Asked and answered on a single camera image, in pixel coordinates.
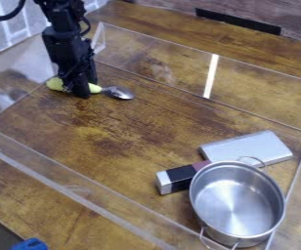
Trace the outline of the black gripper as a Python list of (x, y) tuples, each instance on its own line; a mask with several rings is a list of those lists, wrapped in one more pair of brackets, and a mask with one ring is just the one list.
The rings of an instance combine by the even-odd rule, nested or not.
[(90, 84), (96, 84), (91, 40), (83, 37), (80, 27), (58, 30), (52, 25), (43, 29), (42, 40), (51, 61), (58, 65), (63, 91), (78, 98), (91, 96)]

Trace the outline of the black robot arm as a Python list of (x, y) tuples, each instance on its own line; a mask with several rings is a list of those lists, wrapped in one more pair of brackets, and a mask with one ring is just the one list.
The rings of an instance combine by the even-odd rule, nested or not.
[(51, 25), (42, 39), (51, 61), (58, 65), (63, 91), (87, 99), (96, 83), (94, 50), (84, 35), (91, 31), (83, 0), (34, 0)]

